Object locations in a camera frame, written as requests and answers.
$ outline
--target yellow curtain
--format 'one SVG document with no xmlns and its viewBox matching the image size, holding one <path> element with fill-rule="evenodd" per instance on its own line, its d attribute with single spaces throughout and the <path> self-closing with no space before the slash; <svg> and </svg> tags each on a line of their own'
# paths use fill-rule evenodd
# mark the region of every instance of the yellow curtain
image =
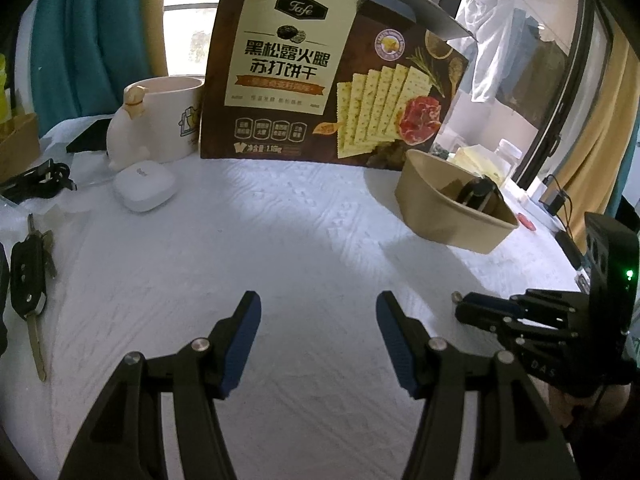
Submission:
<svg viewBox="0 0 640 480">
<path fill-rule="evenodd" d="M 146 49 L 154 76 L 168 75 L 164 49 L 164 0 L 142 0 Z"/>
<path fill-rule="evenodd" d="M 600 95 L 582 134 L 556 175 L 574 203 L 570 227 L 582 252 L 586 251 L 584 213 L 604 213 L 607 207 L 634 127 L 639 98 L 640 63 L 615 25 Z"/>
</svg>

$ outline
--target teal curtain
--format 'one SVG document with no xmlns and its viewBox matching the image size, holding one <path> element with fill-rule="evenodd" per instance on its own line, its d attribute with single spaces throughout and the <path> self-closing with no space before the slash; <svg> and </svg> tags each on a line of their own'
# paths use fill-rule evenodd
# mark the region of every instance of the teal curtain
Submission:
<svg viewBox="0 0 640 480">
<path fill-rule="evenodd" d="M 618 207 L 620 206 L 620 200 L 622 200 L 622 191 L 625 189 L 626 180 L 629 177 L 629 171 L 631 170 L 631 161 L 634 158 L 636 152 L 636 143 L 638 142 L 638 130 L 640 129 L 640 103 L 638 103 L 638 112 L 636 113 L 636 122 L 634 123 L 634 129 L 631 132 L 631 138 L 629 144 L 626 146 L 625 155 L 622 157 L 620 163 L 620 170 L 618 171 L 618 177 L 616 183 L 613 186 L 613 192 L 607 203 L 607 208 L 604 214 L 615 218 Z"/>
<path fill-rule="evenodd" d="M 141 0 L 38 0 L 31 93 L 40 136 L 60 121 L 115 112 L 152 77 Z"/>
</svg>

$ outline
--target person's hand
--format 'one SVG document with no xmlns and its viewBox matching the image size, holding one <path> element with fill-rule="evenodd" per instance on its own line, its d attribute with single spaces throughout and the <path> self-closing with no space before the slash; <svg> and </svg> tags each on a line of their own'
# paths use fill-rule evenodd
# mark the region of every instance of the person's hand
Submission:
<svg viewBox="0 0 640 480">
<path fill-rule="evenodd" d="M 599 387 L 591 397 L 578 398 L 564 394 L 553 386 L 549 386 L 549 411 L 556 423 L 563 428 L 567 428 L 574 421 L 574 416 L 572 415 L 574 408 L 577 406 L 583 406 L 587 409 L 592 408 L 598 400 L 602 389 L 603 386 Z M 630 393 L 631 384 L 625 384 L 624 386 L 611 384 L 607 386 L 607 390 L 594 414 L 594 425 L 602 426 L 618 418 L 625 409 Z"/>
</svg>

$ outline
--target brown cardboard box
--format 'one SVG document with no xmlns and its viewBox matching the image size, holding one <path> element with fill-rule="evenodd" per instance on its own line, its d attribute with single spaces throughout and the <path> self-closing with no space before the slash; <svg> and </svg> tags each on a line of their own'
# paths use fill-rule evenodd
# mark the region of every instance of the brown cardboard box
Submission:
<svg viewBox="0 0 640 480">
<path fill-rule="evenodd" d="M 27 170 L 39 156 L 36 114 L 18 115 L 0 124 L 0 182 Z"/>
<path fill-rule="evenodd" d="M 406 153 L 396 187 L 402 219 L 422 238 L 488 254 L 518 227 L 503 200 L 488 209 L 492 216 L 455 201 L 475 175 L 419 150 Z"/>
</svg>

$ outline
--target bed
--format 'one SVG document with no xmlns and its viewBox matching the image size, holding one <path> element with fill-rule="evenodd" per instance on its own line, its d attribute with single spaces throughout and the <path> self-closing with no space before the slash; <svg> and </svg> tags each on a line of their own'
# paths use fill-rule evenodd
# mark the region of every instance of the bed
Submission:
<svg viewBox="0 0 640 480">
<path fill-rule="evenodd" d="M 51 145 L 93 120 L 59 124 Z M 394 198 L 399 173 L 195 154 L 167 167 L 180 189 L 146 214 L 121 206 L 110 184 L 57 199 L 89 213 L 68 238 L 77 249 L 41 320 L 47 383 L 36 377 L 24 323 L 5 313 L 0 416 L 41 480 L 56 478 L 127 351 L 177 351 L 206 336 L 246 290 L 262 299 L 262 323 L 238 389 L 216 404 L 238 478 L 399 479 L 422 404 L 398 385 L 376 296 L 393 291 L 431 335 L 490 355 L 498 343 L 456 322 L 452 292 L 577 290 L 541 225 L 521 226 L 488 255 L 418 238 Z M 181 478 L 170 398 L 162 411 L 170 478 Z"/>
</svg>

